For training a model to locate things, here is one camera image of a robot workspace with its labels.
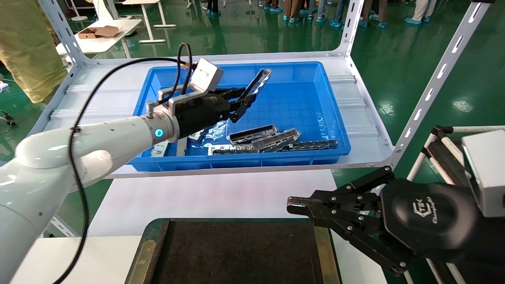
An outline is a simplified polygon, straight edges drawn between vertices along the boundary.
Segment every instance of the table leg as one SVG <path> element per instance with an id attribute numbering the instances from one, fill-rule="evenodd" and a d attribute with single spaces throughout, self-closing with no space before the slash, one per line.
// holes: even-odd
<path id="1" fill-rule="evenodd" d="M 154 39 L 153 32 L 151 31 L 151 25 L 149 24 L 149 18 L 147 17 L 147 12 L 145 11 L 145 5 L 141 4 L 142 13 L 144 14 L 144 22 L 147 27 L 147 33 L 149 34 L 149 39 L 139 40 L 139 43 L 156 43 L 156 42 L 165 42 L 164 39 Z"/>
<path id="2" fill-rule="evenodd" d="M 165 15 L 163 14 L 163 7 L 161 6 L 161 1 L 158 1 L 158 8 L 160 9 L 161 23 L 163 23 L 163 25 L 154 25 L 153 27 L 155 27 L 155 28 L 176 28 L 177 25 L 175 25 L 175 24 L 167 25 L 167 22 L 165 22 Z"/>
<path id="3" fill-rule="evenodd" d="M 123 44 L 123 49 L 125 50 L 126 58 L 131 58 L 130 49 L 128 48 L 128 43 L 124 38 L 121 39 L 121 43 Z"/>

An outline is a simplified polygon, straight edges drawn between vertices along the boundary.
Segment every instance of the black cable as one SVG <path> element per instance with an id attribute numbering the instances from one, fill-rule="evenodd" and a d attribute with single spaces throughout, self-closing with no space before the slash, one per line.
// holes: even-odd
<path id="1" fill-rule="evenodd" d="M 189 61 L 189 64 L 188 65 L 188 72 L 186 74 L 186 79 L 184 80 L 184 84 L 182 86 L 182 91 L 181 91 L 181 94 L 185 94 L 186 93 L 186 90 L 188 88 L 188 84 L 189 84 L 189 79 L 191 78 L 191 72 L 193 71 L 193 56 L 191 54 L 191 47 L 189 46 L 189 44 L 185 43 L 185 42 L 181 42 L 181 44 L 179 45 L 179 48 L 177 49 L 177 75 L 175 77 L 175 83 L 174 83 L 174 87 L 172 89 L 172 93 L 169 94 L 169 96 L 166 98 L 166 99 L 163 99 L 162 101 L 160 101 L 159 103 L 164 103 L 166 101 L 168 101 L 174 94 L 175 94 L 175 89 L 177 88 L 177 85 L 179 84 L 179 78 L 180 78 L 180 74 L 181 74 L 181 67 L 180 67 L 180 64 L 179 62 L 181 62 L 181 52 L 182 52 L 182 48 L 183 47 L 186 47 L 186 49 L 188 50 L 188 61 Z"/>
<path id="2" fill-rule="evenodd" d="M 79 173 L 77 172 L 77 166 L 75 164 L 74 152 L 73 152 L 73 145 L 74 145 L 75 134 L 81 131 L 81 128 L 79 128 L 79 123 L 80 123 L 80 121 L 81 121 L 81 119 L 82 119 L 82 117 L 84 115 L 84 112 L 86 111 L 89 103 L 91 102 L 91 99 L 96 94 L 96 91 L 100 88 L 100 86 L 105 82 L 105 80 L 107 80 L 112 74 L 114 74 L 119 69 L 122 69 L 124 67 L 130 66 L 130 65 L 133 65 L 133 64 L 137 64 L 137 63 L 141 63 L 141 62 L 149 62 L 149 61 L 170 61 L 170 62 L 176 62 L 177 64 L 183 63 L 183 64 L 186 64 L 186 65 L 189 65 L 190 67 L 192 67 L 191 63 L 182 62 L 180 60 L 176 60 L 176 59 L 173 59 L 173 58 L 141 58 L 141 59 L 132 60 L 132 61 L 127 62 L 125 64 L 119 65 L 119 66 L 115 67 L 114 69 L 112 69 L 111 71 L 109 71 L 98 82 L 98 84 L 96 84 L 96 86 L 93 88 L 93 90 L 89 94 L 88 98 L 86 99 L 86 102 L 82 106 L 82 109 L 79 112 L 79 114 L 77 116 L 77 119 L 74 122 L 74 125 L 72 126 L 72 128 L 70 128 L 71 131 L 70 131 L 70 135 L 68 137 L 68 144 L 67 144 L 67 146 L 68 146 L 67 149 L 68 150 L 67 150 L 67 154 L 68 154 L 68 160 L 69 160 L 69 163 L 70 163 L 70 168 L 72 170 L 72 175 L 74 176 L 74 180 L 75 180 L 75 183 L 76 183 L 77 188 L 79 190 L 79 195 L 81 197 L 82 210 L 83 210 L 83 215 L 84 215 L 83 216 L 84 224 L 83 224 L 83 229 L 82 229 L 82 238 L 81 238 L 81 241 L 79 242 L 79 246 L 78 246 L 78 248 L 77 248 L 77 250 L 75 252 L 74 258 L 72 259 L 72 262 L 67 267 L 67 269 L 65 270 L 65 272 L 63 272 L 63 274 L 60 276 L 60 278 L 58 278 L 54 282 L 54 284 L 60 284 L 60 283 L 62 283 L 68 277 L 68 275 L 70 274 L 70 272 L 72 271 L 72 269 L 74 269 L 75 264 L 77 263 L 77 260 L 81 256 L 82 249 L 84 248 L 84 243 L 86 242 L 86 237 L 88 235 L 88 227 L 89 227 L 89 207 L 88 207 L 88 201 L 86 199 L 86 194 L 84 193 L 84 187 L 82 185 L 81 178 L 79 177 Z"/>

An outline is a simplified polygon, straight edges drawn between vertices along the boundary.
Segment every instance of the black mat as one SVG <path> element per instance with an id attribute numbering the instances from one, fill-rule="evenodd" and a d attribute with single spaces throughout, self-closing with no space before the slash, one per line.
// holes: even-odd
<path id="1" fill-rule="evenodd" d="M 170 221 L 151 284 L 322 282 L 308 220 Z"/>

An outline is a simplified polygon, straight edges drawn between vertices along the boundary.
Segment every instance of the white metal shelf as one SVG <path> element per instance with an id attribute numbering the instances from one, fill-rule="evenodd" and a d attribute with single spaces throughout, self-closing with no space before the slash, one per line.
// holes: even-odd
<path id="1" fill-rule="evenodd" d="M 42 3 L 44 11 L 49 15 L 49 19 L 53 23 L 55 30 L 58 31 L 62 42 L 68 46 L 77 44 L 75 37 L 70 34 L 67 36 L 65 32 L 68 28 L 68 23 L 63 20 L 64 17 L 61 17 L 61 10 L 58 5 L 52 4 L 50 0 L 39 1 Z M 137 172 L 131 166 L 124 166 L 109 177 L 381 167 L 384 165 L 390 165 L 394 168 L 489 5 L 484 3 L 470 4 L 396 146 L 391 143 L 384 123 L 380 119 L 365 84 L 350 57 L 350 51 L 363 6 L 363 0 L 351 0 L 340 46 L 333 51 L 204 56 L 204 58 L 215 64 L 321 62 L 330 79 L 331 87 L 351 143 L 350 154 L 341 157 L 337 164 L 209 169 L 162 173 Z M 115 66 L 128 60 L 90 60 L 82 54 L 78 47 L 75 50 L 70 50 L 69 56 L 75 60 L 76 64 L 30 134 L 57 127 L 70 126 L 89 92 L 102 76 Z M 166 65 L 169 64 L 165 62 L 160 62 L 159 64 L 146 63 L 130 66 L 118 71 L 117 74 L 113 75 L 103 84 L 98 94 L 95 95 L 82 120 L 83 124 L 98 123 L 131 116 L 147 71 L 154 66 Z"/>

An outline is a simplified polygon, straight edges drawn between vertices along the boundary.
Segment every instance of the yellow garment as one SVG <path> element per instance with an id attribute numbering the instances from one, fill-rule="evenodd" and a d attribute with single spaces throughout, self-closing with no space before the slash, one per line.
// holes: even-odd
<path id="1" fill-rule="evenodd" d="M 36 0 L 0 0 L 0 61 L 34 104 L 67 76 Z"/>

